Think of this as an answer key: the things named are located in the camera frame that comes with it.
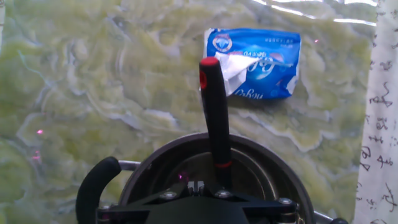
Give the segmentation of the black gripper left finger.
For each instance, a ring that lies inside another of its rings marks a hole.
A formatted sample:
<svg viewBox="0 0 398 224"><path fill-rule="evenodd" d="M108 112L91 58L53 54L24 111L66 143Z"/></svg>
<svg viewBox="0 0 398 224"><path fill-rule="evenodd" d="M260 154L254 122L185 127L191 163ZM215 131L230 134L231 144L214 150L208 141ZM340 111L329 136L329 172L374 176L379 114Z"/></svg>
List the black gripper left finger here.
<svg viewBox="0 0 398 224"><path fill-rule="evenodd" d="M139 222L143 221L158 205L173 202L193 195L189 184L177 183L170 188L137 200L127 205L115 205L109 208L97 208L95 223Z"/></svg>

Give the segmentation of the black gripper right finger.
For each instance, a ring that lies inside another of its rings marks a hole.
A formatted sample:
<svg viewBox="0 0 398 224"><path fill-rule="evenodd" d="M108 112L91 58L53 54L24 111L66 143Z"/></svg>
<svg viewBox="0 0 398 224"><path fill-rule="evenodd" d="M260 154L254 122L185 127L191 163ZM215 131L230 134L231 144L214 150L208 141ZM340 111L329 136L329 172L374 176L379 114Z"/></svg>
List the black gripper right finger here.
<svg viewBox="0 0 398 224"><path fill-rule="evenodd" d="M299 219L297 203L289 198L264 200L204 182L195 182L195 196L201 199L197 212L205 223L297 223Z"/></svg>

